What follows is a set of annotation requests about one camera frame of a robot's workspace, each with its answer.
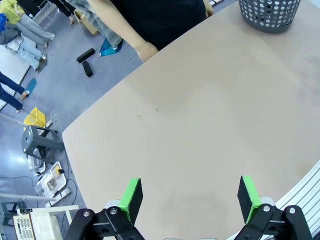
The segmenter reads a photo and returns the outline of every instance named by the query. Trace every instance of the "cardboard box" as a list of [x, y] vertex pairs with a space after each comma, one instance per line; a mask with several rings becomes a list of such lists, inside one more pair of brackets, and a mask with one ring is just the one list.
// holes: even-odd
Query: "cardboard box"
[[85, 27], [86, 29], [89, 30], [89, 32], [92, 35], [97, 34], [99, 31], [88, 21], [86, 16], [83, 16], [81, 18], [82, 15], [83, 15], [83, 12], [80, 11], [79, 9], [74, 10], [74, 16], [77, 19], [77, 21], [79, 22], [79, 24], [81, 25], [82, 29], [84, 29], [84, 27]]

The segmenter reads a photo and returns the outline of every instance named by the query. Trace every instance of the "person's hand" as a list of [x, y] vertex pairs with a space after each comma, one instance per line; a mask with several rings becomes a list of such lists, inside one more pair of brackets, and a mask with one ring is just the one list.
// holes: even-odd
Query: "person's hand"
[[19, 10], [16, 11], [16, 14], [18, 14], [20, 17], [23, 15], [23, 13]]
[[214, 9], [209, 3], [208, 0], [203, 0], [204, 6], [205, 6], [205, 17], [211, 17], [214, 14]]
[[138, 46], [135, 50], [143, 62], [147, 61], [149, 58], [159, 52], [159, 50], [153, 44], [147, 41]]

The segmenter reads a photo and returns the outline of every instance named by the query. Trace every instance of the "dark blue pants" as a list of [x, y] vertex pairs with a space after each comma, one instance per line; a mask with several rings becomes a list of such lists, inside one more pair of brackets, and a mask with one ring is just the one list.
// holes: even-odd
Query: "dark blue pants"
[[[7, 76], [3, 75], [1, 72], [0, 72], [0, 83], [7, 85], [9, 88], [11, 88], [12, 90], [15, 90], [20, 95], [23, 94], [25, 91], [25, 89], [22, 86], [16, 84], [14, 81], [12, 81]], [[17, 110], [22, 109], [22, 103], [19, 102], [17, 99], [15, 99], [13, 96], [11, 96], [9, 93], [7, 93], [2, 88], [1, 84], [0, 84], [0, 99], [2, 101], [5, 101], [7, 104], [10, 104], [12, 107], [14, 107]]]

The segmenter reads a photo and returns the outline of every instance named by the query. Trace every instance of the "gray basket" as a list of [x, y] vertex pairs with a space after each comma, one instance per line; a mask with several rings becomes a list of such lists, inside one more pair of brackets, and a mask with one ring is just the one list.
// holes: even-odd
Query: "gray basket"
[[239, 0], [244, 20], [267, 33], [286, 31], [299, 7], [301, 0]]

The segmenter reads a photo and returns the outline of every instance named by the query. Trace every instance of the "plastic stool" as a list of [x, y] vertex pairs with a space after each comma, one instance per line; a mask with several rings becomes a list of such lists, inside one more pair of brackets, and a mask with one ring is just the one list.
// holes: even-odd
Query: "plastic stool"
[[[38, 130], [42, 130], [43, 133], [39, 135]], [[53, 139], [46, 138], [48, 133], [52, 134]], [[60, 142], [57, 131], [52, 129], [47, 129], [40, 126], [29, 125], [22, 134], [21, 146], [23, 152], [31, 157], [42, 160], [46, 163], [53, 164], [51, 159], [54, 157], [54, 154], [57, 150], [64, 150], [65, 145]], [[34, 154], [34, 150], [38, 148], [40, 150], [51, 149], [47, 157], [37, 156]]]
[[[13, 204], [12, 209], [8, 209], [7, 205]], [[14, 225], [9, 224], [9, 221], [12, 219], [13, 216], [17, 215], [17, 207], [19, 209], [25, 209], [26, 205], [24, 201], [17, 201], [17, 202], [1, 202], [0, 203], [0, 212], [4, 214], [4, 219], [2, 225], [13, 227]]]

